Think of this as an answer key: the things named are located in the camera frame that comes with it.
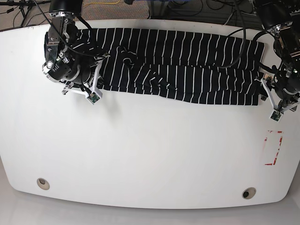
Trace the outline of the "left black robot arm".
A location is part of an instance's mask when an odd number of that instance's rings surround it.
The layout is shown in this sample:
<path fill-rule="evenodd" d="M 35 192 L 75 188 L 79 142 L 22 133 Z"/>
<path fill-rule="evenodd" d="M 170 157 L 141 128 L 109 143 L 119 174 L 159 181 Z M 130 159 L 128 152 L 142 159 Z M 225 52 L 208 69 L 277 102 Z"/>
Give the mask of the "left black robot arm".
<path fill-rule="evenodd" d="M 286 104 L 300 91 L 300 16 L 295 0 L 253 0 L 253 8 L 263 28 L 275 36 L 273 48 L 284 66 L 275 73 L 275 92 Z"/>

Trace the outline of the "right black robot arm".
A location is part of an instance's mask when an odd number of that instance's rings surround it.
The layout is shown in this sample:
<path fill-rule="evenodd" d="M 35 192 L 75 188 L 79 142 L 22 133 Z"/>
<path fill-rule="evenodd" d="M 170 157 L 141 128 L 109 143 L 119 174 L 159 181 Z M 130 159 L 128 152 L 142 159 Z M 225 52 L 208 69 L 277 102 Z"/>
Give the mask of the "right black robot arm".
<path fill-rule="evenodd" d="M 83 1 L 52 0 L 50 28 L 45 35 L 43 73 L 52 82 L 83 88 L 101 58 L 96 33 L 82 18 Z"/>

